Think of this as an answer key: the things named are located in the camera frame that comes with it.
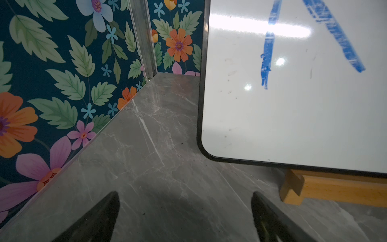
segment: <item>blue marker drawing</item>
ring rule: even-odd
[[[349,63],[358,71],[362,72],[365,70],[363,63],[356,54],[355,49],[351,45],[348,37],[344,34],[343,29],[340,27],[339,23],[329,11],[328,7],[322,0],[303,0],[305,6],[307,7],[309,13],[313,18],[316,19],[316,22],[324,22],[325,26],[329,32],[333,35],[336,41],[342,48],[345,57]]]
[[[275,25],[279,17],[279,11],[281,10],[282,0],[275,0],[273,3],[273,8],[269,17],[269,25]],[[261,67],[261,77],[262,77],[262,86],[265,85],[267,89],[267,79],[269,77],[269,71],[271,68],[271,56],[273,54],[273,45],[275,34],[273,32],[267,32],[265,37],[264,53],[261,55],[262,67]]]

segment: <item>orange flower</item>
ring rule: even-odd
[[[164,3],[168,10],[171,11],[176,7],[177,0],[164,0]]]
[[[157,34],[157,31],[152,29],[152,39],[153,39],[153,43],[157,43],[157,41],[159,41],[159,35]]]
[[[26,126],[38,120],[35,109],[23,108],[23,99],[10,93],[0,93],[0,156],[13,157],[22,150],[21,144],[16,140],[31,142],[38,129]]]
[[[190,35],[185,36],[185,30],[179,29],[179,35],[176,30],[173,29],[170,32],[171,38],[167,38],[168,54],[174,56],[174,60],[180,62],[180,58],[183,62],[188,60],[188,55],[192,55],[193,48],[189,46],[192,44]]]
[[[137,89],[135,87],[131,87],[130,92],[129,92],[129,88],[125,88],[124,90],[122,90],[123,98],[118,99],[117,108],[121,110],[130,100],[132,100],[132,98],[134,97],[134,95],[136,95],[136,93],[137,93]]]

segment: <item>whiteboard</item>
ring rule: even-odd
[[[203,153],[387,173],[387,1],[206,4]]]

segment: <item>whiteboard black frame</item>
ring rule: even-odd
[[[199,104],[198,104],[198,115],[197,115],[197,131],[196,131],[197,145],[199,147],[200,152],[205,157],[213,161],[226,162],[226,163],[268,166],[268,167],[274,167],[274,168],[307,170],[307,171],[313,171],[313,172],[328,172],[328,173],[338,173],[338,174],[345,174],[345,175],[357,175],[357,176],[376,177],[376,178],[387,178],[387,173],[365,172],[365,171],[359,171],[359,170],[347,170],[347,169],[328,168],[328,167],[320,167],[320,166],[295,165],[295,164],[267,162],[267,161],[233,159],[233,158],[213,156],[210,153],[208,153],[202,144],[202,123],[203,123],[203,108],[204,108],[205,71],[207,66],[207,46],[208,46],[210,5],[211,5],[211,0],[204,1],[202,60],[201,60],[201,67],[200,67]]]

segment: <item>grey marble floor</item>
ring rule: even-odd
[[[387,241],[387,209],[278,196],[284,172],[217,163],[196,145],[199,79],[159,73],[0,241],[50,241],[110,191],[112,241],[259,241],[250,198],[261,191],[317,241]]]

